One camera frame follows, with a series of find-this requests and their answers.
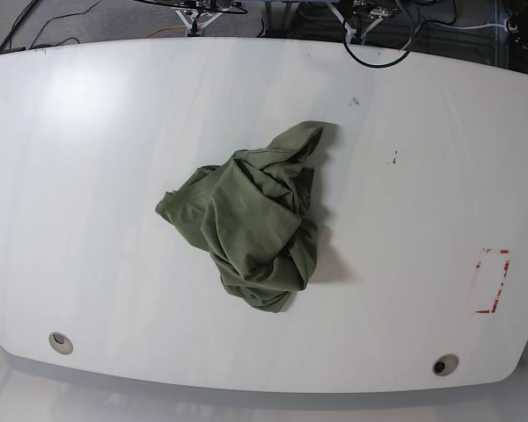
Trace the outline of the green t-shirt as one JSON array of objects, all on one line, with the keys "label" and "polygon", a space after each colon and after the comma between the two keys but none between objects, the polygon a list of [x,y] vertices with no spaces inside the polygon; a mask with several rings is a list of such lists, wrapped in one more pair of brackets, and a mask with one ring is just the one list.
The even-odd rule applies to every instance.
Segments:
[{"label": "green t-shirt", "polygon": [[209,254],[224,290],[254,309],[282,311],[316,270],[314,169],[307,161],[323,129],[305,121],[263,149],[238,150],[224,164],[202,166],[155,208]]}]

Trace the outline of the red tape rectangle marking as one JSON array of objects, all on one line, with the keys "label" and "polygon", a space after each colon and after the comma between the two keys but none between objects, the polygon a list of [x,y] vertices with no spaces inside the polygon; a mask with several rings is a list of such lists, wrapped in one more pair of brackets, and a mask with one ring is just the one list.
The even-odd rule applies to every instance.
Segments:
[{"label": "red tape rectangle marking", "polygon": [[495,313],[507,278],[509,265],[509,250],[483,250],[475,268],[471,300],[471,308],[476,314]]}]

